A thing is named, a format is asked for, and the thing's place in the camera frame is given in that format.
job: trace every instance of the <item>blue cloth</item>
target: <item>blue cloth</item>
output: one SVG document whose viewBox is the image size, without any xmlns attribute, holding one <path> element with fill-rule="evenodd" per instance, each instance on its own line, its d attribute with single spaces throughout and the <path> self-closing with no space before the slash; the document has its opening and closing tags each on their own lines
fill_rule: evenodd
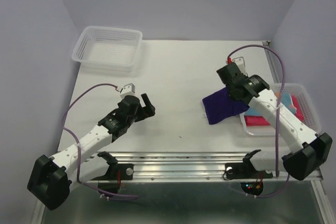
<svg viewBox="0 0 336 224">
<path fill-rule="evenodd" d="M 239 115 L 249 109 L 245 103 L 232 100 L 226 88 L 223 88 L 206 98 L 203 98 L 205 113 L 209 124 L 216 124 L 234 115 Z"/>
<path fill-rule="evenodd" d="M 296 108 L 293 106 L 293 101 L 289 93 L 284 92 L 281 97 L 281 103 L 289 109 L 290 112 L 296 114 Z M 245 112 L 247 116 L 261 116 L 261 114 L 253 108 L 249 108 Z"/>
</svg>

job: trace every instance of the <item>black clamp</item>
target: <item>black clamp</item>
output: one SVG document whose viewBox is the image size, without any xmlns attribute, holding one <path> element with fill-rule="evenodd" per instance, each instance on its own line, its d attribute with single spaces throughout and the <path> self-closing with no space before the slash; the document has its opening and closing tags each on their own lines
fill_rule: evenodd
<svg viewBox="0 0 336 224">
<path fill-rule="evenodd" d="M 254 150 L 245 155 L 243 162 L 241 163 L 226 163 L 225 172 L 223 178 L 225 180 L 231 179 L 248 179 L 248 178 L 259 178 L 260 173 L 263 174 L 263 178 L 273 178 L 272 173 L 267 173 L 265 171 L 257 171 L 254 169 L 250 159 L 261 150 Z"/>
<path fill-rule="evenodd" d="M 118 160 L 113 157 L 108 152 L 100 152 L 98 153 L 99 157 L 105 159 L 109 165 L 108 170 L 105 175 L 96 177 L 93 180 L 132 180 L 133 179 L 133 169 L 134 164 L 126 163 L 126 164 L 118 164 Z"/>
</svg>

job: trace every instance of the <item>glass panel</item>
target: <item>glass panel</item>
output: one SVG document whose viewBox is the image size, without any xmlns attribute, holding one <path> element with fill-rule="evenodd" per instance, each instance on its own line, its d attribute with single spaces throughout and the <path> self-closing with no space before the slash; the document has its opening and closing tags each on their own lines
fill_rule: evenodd
<svg viewBox="0 0 336 224">
<path fill-rule="evenodd" d="M 283 184 L 266 182 L 263 195 Z M 290 182 L 267 199 L 241 192 L 240 183 L 124 184 L 120 193 L 141 198 L 107 202 L 82 186 L 58 209 L 46 209 L 42 223 L 323 223 L 310 182 Z"/>
</svg>

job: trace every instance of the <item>purple cloth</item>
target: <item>purple cloth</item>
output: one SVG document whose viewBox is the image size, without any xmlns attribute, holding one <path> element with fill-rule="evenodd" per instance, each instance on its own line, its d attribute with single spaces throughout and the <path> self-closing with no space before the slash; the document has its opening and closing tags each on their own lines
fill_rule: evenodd
<svg viewBox="0 0 336 224">
<path fill-rule="evenodd" d="M 223 88 L 206 98 L 203 98 L 205 113 L 209 124 L 216 124 L 234 115 L 239 115 L 249 109 L 245 103 L 232 100 L 226 88 Z"/>
</svg>

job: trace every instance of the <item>white table surface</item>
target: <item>white table surface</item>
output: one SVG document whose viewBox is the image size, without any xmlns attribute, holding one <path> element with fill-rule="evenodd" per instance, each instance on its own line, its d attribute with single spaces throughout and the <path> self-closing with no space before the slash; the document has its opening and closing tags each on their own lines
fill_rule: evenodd
<svg viewBox="0 0 336 224">
<path fill-rule="evenodd" d="M 72 101 L 98 83 L 123 86 L 130 82 L 136 94 L 147 93 L 156 115 L 134 123 L 127 134 L 105 147 L 110 152 L 250 152 L 273 150 L 273 137 L 248 136 L 239 116 L 209 125 L 202 98 L 223 88 L 216 70 L 224 66 L 234 49 L 261 41 L 175 41 L 145 40 L 139 62 L 132 73 L 102 71 L 81 66 Z M 258 74 L 272 83 L 264 50 L 248 48 L 243 56 L 248 74 Z M 69 112 L 66 126 L 79 137 L 117 107 L 119 94 L 112 87 L 98 87 L 84 96 Z M 74 143 L 63 132 L 58 150 Z"/>
</svg>

